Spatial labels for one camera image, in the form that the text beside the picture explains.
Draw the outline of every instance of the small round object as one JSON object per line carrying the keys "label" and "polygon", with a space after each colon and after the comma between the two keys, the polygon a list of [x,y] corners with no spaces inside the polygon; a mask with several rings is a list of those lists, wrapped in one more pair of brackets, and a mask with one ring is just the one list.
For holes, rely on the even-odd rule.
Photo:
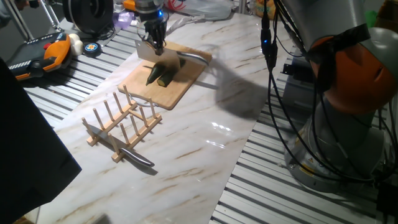
{"label": "small round object", "polygon": [[90,58],[95,58],[99,56],[101,53],[102,53],[102,48],[100,44],[97,43],[87,44],[86,47],[84,48],[84,54]]}
{"label": "small round object", "polygon": [[50,45],[51,45],[51,43],[46,43],[46,44],[43,46],[43,49],[44,49],[44,50],[47,50],[47,49],[50,47]]}
{"label": "small round object", "polygon": [[73,56],[81,55],[83,53],[83,42],[80,40],[76,41],[75,44],[70,46],[70,49]]}
{"label": "small round object", "polygon": [[69,34],[70,43],[73,45],[76,41],[80,40],[80,37],[77,34]]}

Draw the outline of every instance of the black fabric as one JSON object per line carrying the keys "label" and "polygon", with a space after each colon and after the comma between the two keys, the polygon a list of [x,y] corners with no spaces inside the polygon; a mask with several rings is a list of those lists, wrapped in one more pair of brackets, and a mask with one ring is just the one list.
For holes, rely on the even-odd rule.
{"label": "black fabric", "polygon": [[81,171],[0,58],[0,217],[12,223],[52,201]]}
{"label": "black fabric", "polygon": [[362,24],[334,36],[307,52],[305,56],[307,60],[320,64],[317,77],[319,91],[329,90],[336,78],[336,53],[370,38],[367,25]]}

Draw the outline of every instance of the wire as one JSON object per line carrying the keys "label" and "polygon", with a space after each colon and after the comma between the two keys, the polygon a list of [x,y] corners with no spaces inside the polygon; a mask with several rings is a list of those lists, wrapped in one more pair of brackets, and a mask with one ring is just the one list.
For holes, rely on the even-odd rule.
{"label": "wire", "polygon": [[[337,134],[335,132],[335,130],[333,129],[333,127],[331,126],[330,123],[330,119],[328,116],[328,113],[326,112],[326,106],[325,106],[325,102],[323,100],[323,96],[321,93],[319,93],[320,96],[320,101],[321,101],[321,105],[322,105],[322,109],[323,109],[323,114],[325,115],[325,119],[326,119],[326,123],[329,126],[329,129],[331,131],[331,134],[333,135],[336,144],[338,145],[338,147],[340,148],[341,152],[343,153],[343,155],[345,156],[346,160],[348,161],[348,163],[350,164],[350,166],[354,169],[354,171],[359,174],[362,178],[365,178],[365,175],[363,175],[359,169],[353,164],[352,160],[348,157],[347,153],[345,152],[343,146],[340,145],[340,140],[337,137]],[[335,167],[326,157],[325,153],[323,152],[323,150],[321,149],[319,142],[318,142],[318,136],[317,136],[317,132],[315,130],[315,109],[316,109],[316,103],[317,103],[317,83],[314,82],[314,99],[313,99],[313,110],[312,110],[312,126],[313,126],[313,137],[314,137],[314,141],[315,144],[317,146],[318,152],[320,153],[320,155],[322,156],[323,160],[325,160],[329,166],[331,168],[333,168],[334,170],[336,170],[337,172],[341,173],[342,175],[347,175],[344,172],[342,172],[341,170],[339,170],[337,167]]]}
{"label": "wire", "polygon": [[362,124],[363,126],[367,127],[367,128],[372,128],[372,126],[369,126],[367,124],[365,124],[364,122],[362,122],[360,119],[358,119],[357,117],[355,117],[355,115],[351,114],[351,117],[357,121],[359,124]]}
{"label": "wire", "polygon": [[[275,19],[274,19],[274,43],[273,43],[274,45],[276,44],[276,30],[277,30],[277,23],[276,23],[276,21],[277,21],[277,15],[278,15],[278,11],[279,11],[278,9],[279,9],[279,8],[277,7],[276,12],[275,12]],[[296,127],[294,126],[294,124],[293,124],[293,122],[292,122],[290,116],[287,114],[286,108],[285,108],[285,106],[284,106],[284,104],[283,104],[283,102],[282,102],[282,100],[281,100],[281,98],[280,98],[279,91],[278,91],[278,89],[277,89],[277,85],[276,85],[274,76],[273,76],[273,74],[272,74],[273,67],[269,67],[268,69],[269,69],[268,105],[269,105],[270,115],[271,115],[272,121],[273,121],[273,123],[274,123],[275,129],[276,129],[276,131],[277,131],[277,133],[278,133],[278,136],[279,136],[280,140],[282,141],[284,147],[286,148],[286,150],[288,151],[288,153],[289,153],[290,156],[292,157],[292,159],[293,159],[302,169],[304,169],[305,171],[307,171],[307,172],[309,172],[309,173],[311,173],[311,174],[313,174],[313,175],[315,175],[315,176],[319,176],[319,177],[322,177],[322,178],[328,179],[328,180],[344,181],[344,180],[342,180],[342,179],[334,179],[334,178],[331,178],[331,177],[327,177],[327,176],[324,176],[324,175],[320,175],[320,174],[315,173],[314,171],[312,171],[312,170],[308,169],[307,167],[303,166],[303,165],[301,164],[301,162],[299,162],[299,161],[297,160],[297,158],[293,155],[292,151],[289,149],[289,147],[288,147],[287,144],[285,143],[285,141],[284,141],[284,139],[283,139],[283,137],[282,137],[282,135],[281,135],[281,133],[280,133],[280,131],[279,131],[279,128],[278,128],[278,126],[277,126],[277,124],[276,124],[276,121],[275,121],[275,118],[274,118],[274,114],[273,114],[273,112],[272,112],[272,106],[271,106],[271,82],[272,82],[272,84],[274,85],[275,94],[276,94],[276,96],[277,96],[277,99],[278,99],[278,101],[279,101],[281,107],[282,107],[282,110],[283,110],[284,114],[286,115],[286,118],[287,118],[289,124],[291,125],[292,129],[295,131],[295,134],[296,134],[297,137],[299,138],[300,142],[301,142],[301,143],[303,144],[303,146],[306,148],[307,152],[308,152],[311,156],[313,156],[314,159],[315,159],[316,161],[318,161],[318,162],[319,162],[321,165],[323,165],[324,167],[327,167],[322,161],[320,161],[320,160],[318,159],[317,156],[314,155],[314,153],[308,148],[308,146],[306,145],[306,143],[305,143],[304,140],[302,139],[301,135],[299,135],[299,132],[297,131]]]}
{"label": "wire", "polygon": [[392,114],[392,103],[391,101],[388,103],[388,108],[390,110],[390,118],[391,118],[391,125],[392,125],[392,133],[394,134],[394,139],[396,141],[396,145],[398,145],[398,141],[397,141],[397,133],[396,133],[396,124],[394,122],[394,116]]}
{"label": "wire", "polygon": [[[275,38],[276,38],[276,30],[277,30],[277,29],[276,29],[276,28],[277,28],[276,20],[277,20],[277,15],[278,15],[278,11],[279,11],[278,9],[279,9],[279,8],[277,7],[277,11],[276,11],[276,13],[275,13],[275,18],[276,18],[276,19],[274,19],[274,36],[275,36],[275,37],[274,37],[274,43],[275,43],[275,41],[276,41],[276,40],[275,40]],[[292,158],[295,160],[295,162],[296,162],[302,169],[306,170],[307,172],[309,172],[309,173],[311,173],[311,174],[313,174],[313,175],[322,177],[322,178],[324,178],[324,179],[335,180],[335,181],[340,181],[340,182],[373,183],[374,180],[369,180],[369,179],[367,179],[367,180],[364,180],[364,179],[357,179],[357,178],[354,178],[354,177],[348,177],[348,176],[345,176],[345,175],[340,174],[338,171],[335,171],[335,170],[331,169],[330,167],[326,166],[326,164],[324,164],[321,160],[319,160],[319,158],[309,149],[309,147],[306,145],[306,143],[304,142],[304,140],[301,138],[301,135],[299,135],[299,132],[297,131],[296,127],[294,126],[294,124],[293,124],[293,122],[292,122],[290,116],[288,116],[288,114],[287,114],[287,112],[286,112],[286,108],[285,108],[285,106],[284,106],[284,104],[283,104],[283,102],[282,102],[282,100],[281,100],[281,98],[280,98],[280,96],[279,96],[279,92],[277,91],[276,82],[275,82],[275,79],[274,79],[274,77],[273,77],[273,75],[272,75],[272,69],[273,69],[273,68],[269,68],[269,71],[270,71],[270,74],[269,74],[269,76],[270,76],[270,77],[269,77],[269,78],[270,78],[270,81],[272,81],[272,84],[274,85],[275,93],[276,93],[276,95],[277,95],[277,98],[278,98],[278,101],[279,101],[279,103],[280,103],[280,105],[281,105],[281,108],[282,108],[282,110],[284,111],[284,114],[286,115],[286,118],[287,118],[289,124],[291,125],[292,129],[294,130],[295,134],[297,135],[298,139],[299,139],[300,142],[303,144],[303,146],[304,146],[304,148],[307,150],[307,152],[308,152],[319,164],[323,165],[323,166],[326,167],[330,172],[336,174],[337,176],[339,176],[339,177],[341,177],[341,178],[340,178],[340,179],[334,179],[334,178],[331,178],[331,177],[327,177],[327,176],[324,176],[324,175],[320,175],[320,174],[317,174],[317,173],[315,173],[314,171],[309,170],[308,168],[304,167],[304,166],[297,160],[297,158],[295,158],[295,156],[292,154],[292,152],[290,151],[290,149],[287,147],[286,143],[284,142],[284,140],[283,140],[283,138],[282,138],[282,135],[280,134],[280,131],[279,131],[278,127],[277,127],[277,124],[276,124],[276,122],[275,122],[275,119],[273,118],[273,115],[272,115],[271,117],[272,117],[272,120],[273,120],[273,122],[274,122],[275,129],[277,130],[277,133],[278,133],[278,135],[279,135],[279,137],[280,137],[282,143],[284,144],[286,150],[287,150],[288,153],[292,156]],[[270,104],[270,102],[271,102],[271,96],[270,96],[270,95],[271,95],[271,84],[270,84],[270,83],[269,83],[269,89],[268,89],[268,90],[269,90],[269,108],[270,108],[270,113],[272,113],[272,112],[271,112],[271,111],[272,111],[272,107],[271,107],[271,104]]]}
{"label": "wire", "polygon": [[279,40],[279,37],[277,36],[276,38],[278,39],[279,44],[282,46],[282,48],[285,50],[285,52],[288,53],[290,56],[293,56],[293,57],[303,57],[303,55],[294,55],[294,54],[288,52],[288,51],[286,50],[286,48],[284,47],[284,45],[282,44],[282,42]]}
{"label": "wire", "polygon": [[[275,40],[275,39],[277,39],[276,30],[277,30],[277,16],[278,16],[278,15],[279,15],[279,7],[277,7],[277,10],[276,10],[276,13],[275,13],[275,19],[274,19],[274,23],[273,23],[273,25],[274,25],[274,41],[273,41],[273,43],[272,43],[272,47],[275,47],[275,49],[274,49],[274,52],[275,52],[275,53],[274,53],[273,57],[276,57],[276,51],[277,51],[276,40]],[[389,171],[388,174],[383,175],[383,176],[380,176],[380,178],[377,178],[377,180],[376,180],[376,179],[359,179],[359,178],[355,178],[355,177],[348,177],[348,176],[346,176],[346,175],[343,175],[342,172],[339,171],[338,169],[333,170],[333,169],[331,169],[330,167],[326,166],[321,160],[319,160],[319,158],[318,158],[317,156],[314,155],[314,153],[309,149],[309,147],[306,145],[306,143],[304,142],[304,140],[301,138],[301,135],[299,135],[297,129],[295,128],[294,124],[292,123],[292,120],[290,119],[289,115],[287,114],[287,111],[286,111],[286,109],[285,109],[285,106],[284,106],[284,104],[283,104],[283,102],[282,102],[282,100],[281,100],[281,97],[280,97],[280,95],[279,95],[279,91],[278,91],[277,86],[276,86],[275,78],[274,78],[274,76],[273,76],[273,74],[272,74],[272,70],[273,70],[274,67],[275,67],[275,65],[269,66],[268,104],[269,104],[270,115],[271,115],[271,118],[272,118],[272,122],[274,123],[275,129],[276,129],[276,131],[277,131],[277,134],[278,134],[280,140],[282,141],[282,144],[284,145],[284,147],[286,148],[287,152],[290,154],[290,156],[292,157],[292,159],[296,162],[296,164],[299,165],[299,166],[301,167],[301,169],[307,171],[308,173],[311,173],[312,175],[321,177],[321,178],[323,178],[323,179],[334,180],[334,181],[339,181],[339,182],[353,182],[353,183],[375,183],[376,181],[377,181],[377,182],[380,182],[380,181],[383,181],[384,179],[388,178],[389,176],[391,176],[392,173],[394,173],[395,167],[396,167],[397,164],[398,164],[398,157],[395,158],[396,162],[394,163],[394,168],[391,169],[391,170]],[[332,178],[332,177],[330,177],[330,176],[325,176],[325,175],[317,174],[316,172],[314,172],[314,171],[308,169],[307,167],[303,166],[303,164],[301,164],[301,162],[299,162],[298,159],[293,155],[292,151],[291,151],[291,150],[289,149],[289,147],[287,146],[286,142],[284,141],[284,139],[283,139],[283,137],[282,137],[282,135],[281,135],[281,133],[280,133],[280,131],[279,131],[279,128],[278,128],[277,123],[276,123],[276,120],[275,120],[275,118],[274,118],[274,114],[273,114],[273,112],[272,112],[272,106],[271,106],[271,82],[272,82],[272,84],[273,84],[273,86],[274,86],[275,94],[276,94],[277,99],[278,99],[278,101],[279,101],[279,103],[280,103],[280,106],[281,106],[281,108],[282,108],[284,114],[286,115],[286,118],[287,118],[289,124],[291,125],[292,129],[294,130],[295,134],[297,135],[298,139],[299,139],[300,142],[303,144],[304,148],[307,150],[307,152],[308,152],[317,162],[319,162],[319,164],[323,165],[323,166],[324,166],[325,168],[327,168],[330,172],[332,172],[332,173],[336,174],[338,177],[340,177],[339,179]],[[315,109],[315,106],[316,106],[316,95],[315,95],[315,105],[314,105],[313,110]],[[361,122],[358,118],[356,118],[355,116],[353,116],[353,118],[354,118],[355,120],[357,120],[358,122],[362,123],[362,122]],[[392,134],[391,134],[391,132],[388,130],[388,127],[387,127],[386,125],[385,125],[385,127],[386,127],[387,131],[389,132],[390,137],[391,137],[392,139],[394,139],[394,140],[392,140],[392,142],[393,142],[394,149],[395,149],[395,152],[396,152],[396,155],[397,155],[397,154],[398,154],[398,147],[397,147],[397,145],[398,145],[398,140],[397,140],[397,138],[396,138],[396,135],[395,135],[395,137],[392,137]]]}

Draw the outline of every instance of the black cable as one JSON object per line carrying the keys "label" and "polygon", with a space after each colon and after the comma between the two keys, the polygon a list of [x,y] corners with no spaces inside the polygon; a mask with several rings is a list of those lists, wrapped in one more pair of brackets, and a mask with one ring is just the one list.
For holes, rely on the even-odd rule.
{"label": "black cable", "polygon": [[[335,130],[333,129],[333,127],[331,126],[330,123],[330,119],[328,116],[328,113],[326,112],[326,106],[325,106],[325,102],[323,100],[323,96],[321,93],[319,93],[320,96],[320,101],[321,101],[321,105],[322,105],[322,109],[323,109],[323,114],[325,115],[325,119],[326,119],[326,123],[329,126],[329,129],[331,131],[331,134],[333,135],[336,144],[338,145],[338,147],[340,148],[341,152],[343,153],[343,155],[345,156],[346,160],[348,161],[349,165],[354,169],[354,171],[359,174],[362,178],[366,178],[365,175],[363,175],[359,169],[354,165],[353,161],[348,157],[348,155],[346,155],[346,152],[343,149],[343,146],[340,145],[340,140],[338,139],[338,136],[335,132]],[[318,148],[318,152],[320,153],[320,155],[322,156],[323,160],[325,160],[329,166],[331,168],[333,168],[334,170],[336,170],[337,172],[341,173],[342,175],[347,175],[344,172],[342,172],[341,170],[339,170],[337,167],[335,167],[326,157],[325,153],[323,152],[323,150],[321,149],[319,142],[318,142],[318,136],[315,130],[315,107],[316,107],[316,102],[317,102],[317,83],[314,82],[314,102],[313,102],[313,110],[312,110],[312,126],[313,126],[313,137],[315,139],[315,144],[317,145]]]}
{"label": "black cable", "polygon": [[391,118],[391,124],[392,124],[392,133],[394,134],[394,139],[396,141],[396,145],[398,146],[398,141],[397,141],[397,133],[396,133],[396,124],[394,122],[394,115],[392,114],[392,103],[388,103],[388,108],[390,110],[390,118]]}
{"label": "black cable", "polygon": [[[275,35],[275,37],[276,37],[276,30],[277,30],[277,29],[276,29],[277,23],[275,23],[275,21],[277,20],[277,15],[278,15],[277,12],[275,13],[276,19],[274,19],[274,35]],[[278,132],[278,135],[279,135],[279,137],[281,138],[281,141],[284,143],[284,146],[285,146],[285,148],[288,150],[289,154],[292,156],[292,158],[294,158],[295,162],[298,162],[297,164],[298,164],[301,168],[303,168],[304,170],[306,170],[307,172],[309,172],[309,173],[311,173],[311,174],[313,174],[313,175],[320,176],[320,177],[322,177],[322,178],[324,178],[324,179],[335,180],[335,181],[342,181],[342,182],[373,183],[373,182],[374,182],[373,180],[363,180],[363,179],[358,179],[358,178],[354,178],[354,177],[347,177],[347,176],[345,176],[345,175],[341,175],[341,174],[338,173],[337,171],[334,171],[334,170],[331,169],[330,167],[326,166],[326,165],[325,165],[321,160],[319,160],[319,158],[309,149],[309,147],[306,145],[306,143],[304,142],[304,140],[301,138],[301,135],[299,135],[299,132],[298,132],[297,129],[295,128],[295,126],[294,126],[294,124],[293,124],[291,118],[290,118],[290,117],[288,116],[288,114],[287,114],[286,108],[284,107],[284,104],[283,104],[283,102],[282,102],[282,100],[281,100],[281,98],[280,98],[280,96],[279,96],[279,92],[277,91],[276,82],[275,82],[274,77],[273,77],[273,75],[272,75],[272,69],[273,69],[273,68],[270,68],[270,67],[269,67],[269,70],[270,70],[270,79],[271,79],[271,81],[272,81],[272,83],[273,83],[273,85],[274,85],[275,93],[276,93],[276,95],[277,95],[277,98],[278,98],[278,101],[279,101],[279,103],[280,103],[280,105],[281,105],[281,108],[282,108],[282,110],[284,111],[284,114],[286,115],[286,118],[287,118],[289,124],[291,125],[292,129],[294,130],[295,134],[297,135],[298,139],[299,139],[300,142],[303,144],[303,146],[304,146],[304,148],[307,150],[307,152],[308,152],[319,164],[321,164],[322,166],[326,167],[328,170],[330,170],[330,172],[332,172],[332,173],[338,175],[339,177],[341,177],[341,179],[334,179],[334,178],[327,177],[327,176],[324,176],[324,175],[316,174],[316,173],[310,171],[309,169],[307,169],[306,167],[304,167],[303,165],[301,165],[301,163],[298,162],[298,160],[293,156],[293,154],[291,154],[291,152],[289,152],[290,150],[289,150],[289,148],[287,147],[287,145],[285,144],[285,142],[283,141],[283,138],[281,138],[282,136],[280,135],[279,129],[278,129],[278,127],[277,127],[277,125],[276,125],[276,122],[274,121],[274,118],[273,118],[274,125],[275,125],[275,128],[276,128],[277,132]]]}
{"label": "black cable", "polygon": [[[296,29],[296,27],[295,27],[294,24],[292,23],[291,19],[290,19],[288,16],[286,16],[286,18],[287,18],[288,21],[290,20],[290,24],[292,25],[292,27],[293,27],[294,29]],[[274,32],[275,32],[275,33],[276,33],[276,26],[277,26],[277,23],[275,22],[276,20],[277,20],[277,19],[274,20]],[[282,100],[281,100],[281,98],[280,98],[280,96],[279,96],[279,92],[278,92],[278,89],[277,89],[277,87],[276,87],[276,82],[275,82],[275,79],[274,79],[274,77],[273,77],[273,75],[272,75],[272,69],[273,69],[273,67],[271,67],[271,69],[270,69],[270,66],[269,66],[269,71],[270,71],[270,77],[269,77],[269,79],[270,79],[270,81],[272,82],[272,84],[274,85],[275,93],[276,93],[277,98],[278,98],[278,101],[279,101],[279,103],[280,103],[280,105],[281,105],[281,107],[282,107],[282,110],[284,111],[284,113],[285,113],[285,115],[286,115],[286,118],[288,119],[288,121],[289,121],[291,127],[292,127],[293,130],[295,131],[295,133],[296,133],[297,137],[299,138],[300,142],[301,142],[301,143],[303,144],[303,146],[306,148],[307,152],[308,152],[309,154],[312,154],[313,158],[314,158],[315,160],[317,160],[321,165],[325,166],[325,164],[322,163],[321,161],[319,161],[319,158],[317,158],[317,157],[313,154],[313,152],[308,148],[308,146],[305,144],[305,142],[303,141],[303,139],[301,138],[301,136],[298,134],[297,129],[296,129],[295,126],[292,124],[292,121],[291,121],[291,119],[289,118],[289,116],[288,116],[288,114],[287,114],[287,112],[286,112],[286,110],[285,110],[285,108],[284,108],[283,102],[282,102]],[[363,179],[357,179],[357,178],[354,178],[354,177],[347,177],[347,176],[344,176],[344,175],[341,175],[341,174],[337,174],[336,172],[334,172],[333,170],[331,170],[331,169],[330,169],[329,167],[327,167],[327,166],[325,166],[325,167],[326,167],[330,172],[335,173],[336,175],[338,175],[338,176],[341,177],[341,178],[340,178],[340,179],[334,179],[334,178],[331,178],[331,177],[327,177],[327,176],[323,176],[323,175],[320,175],[320,174],[316,174],[316,173],[314,173],[313,171],[311,171],[311,170],[307,169],[306,167],[304,167],[304,166],[297,160],[297,158],[295,158],[295,156],[292,154],[292,152],[290,151],[290,149],[287,147],[286,143],[284,142],[282,135],[280,134],[280,131],[279,131],[278,127],[277,127],[275,118],[273,117],[272,106],[271,106],[271,103],[270,103],[270,102],[271,102],[271,84],[270,84],[270,83],[269,83],[269,89],[268,89],[268,90],[269,90],[269,96],[268,96],[268,100],[269,100],[269,109],[270,109],[270,114],[271,114],[271,118],[272,118],[272,121],[273,121],[273,123],[274,123],[275,129],[276,129],[276,131],[277,131],[277,133],[278,133],[278,135],[279,135],[279,137],[280,137],[280,139],[281,139],[283,145],[285,146],[286,150],[287,150],[288,153],[292,156],[292,159],[293,159],[303,170],[305,170],[305,171],[307,171],[307,172],[309,172],[309,173],[311,173],[311,174],[313,174],[313,175],[315,175],[315,176],[319,176],[319,177],[321,177],[321,178],[324,178],[324,179],[335,180],[335,181],[340,181],[340,182],[356,182],[356,183],[374,183],[374,182],[375,182],[375,180],[373,180],[373,179],[372,179],[372,180],[370,180],[370,179],[368,179],[368,180],[363,180]],[[358,122],[362,123],[362,122],[361,122],[358,118],[356,118],[355,116],[353,116],[353,118],[354,118],[355,120],[357,120]],[[396,154],[398,154],[398,148],[396,147],[396,145],[398,145],[398,141],[397,141],[396,137],[393,138],[393,139],[395,139],[395,141],[393,140],[394,149],[395,149],[395,151],[396,151]],[[398,160],[398,157],[396,157],[396,163],[394,163],[394,167],[398,164],[397,160]],[[382,181],[383,179],[388,178],[392,173],[394,173],[394,169],[392,169],[392,170],[391,170],[387,175],[385,175],[384,177],[377,179],[377,181]]]}
{"label": "black cable", "polygon": [[[391,141],[392,141],[392,145],[395,151],[395,160],[394,160],[394,165],[392,166],[392,168],[390,169],[390,171],[385,175],[385,176],[381,176],[380,179],[378,180],[378,182],[382,182],[383,180],[388,179],[392,174],[394,174],[395,170],[397,169],[397,165],[398,165],[398,145],[397,145],[397,136],[392,136],[392,133],[390,131],[390,129],[388,128],[386,122],[384,122],[384,120],[382,119],[381,122],[383,123],[384,127],[386,128],[388,135],[390,135]],[[392,129],[395,129],[395,123],[393,123],[392,125]]]}
{"label": "black cable", "polygon": [[293,57],[303,57],[303,56],[304,56],[304,55],[294,55],[294,54],[288,52],[288,51],[286,50],[286,48],[284,47],[284,45],[282,44],[282,42],[279,40],[279,37],[277,36],[276,38],[278,39],[279,44],[282,46],[282,48],[285,50],[285,52],[288,53],[290,56],[293,56]]}
{"label": "black cable", "polygon": [[369,126],[367,124],[365,124],[364,122],[362,122],[360,119],[358,119],[357,117],[355,117],[355,115],[351,114],[351,117],[357,121],[359,124],[362,124],[363,126],[367,127],[367,128],[372,128],[372,126]]}

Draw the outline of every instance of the table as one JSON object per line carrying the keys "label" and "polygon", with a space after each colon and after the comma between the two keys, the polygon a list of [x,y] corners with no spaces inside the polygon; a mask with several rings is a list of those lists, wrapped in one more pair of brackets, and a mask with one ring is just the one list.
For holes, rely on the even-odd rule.
{"label": "table", "polygon": [[[173,15],[170,23],[181,17]],[[280,39],[289,39],[279,27]],[[161,124],[135,147],[156,164],[153,170],[114,163],[111,147],[87,144],[81,123],[85,117],[99,126],[94,107],[103,120],[109,118],[103,100],[117,108],[112,92],[141,62],[136,53],[127,58],[55,128],[83,170],[42,206],[39,224],[91,223],[101,214],[110,223],[208,223],[266,101],[260,29],[260,18],[233,14],[225,21],[187,24],[167,37],[211,52],[213,60],[172,111],[157,109]],[[280,50],[278,57],[275,70],[281,70],[286,53]],[[127,103],[122,93],[118,96]],[[123,123],[127,133],[134,132],[128,120]],[[118,128],[112,134],[123,139]]]}

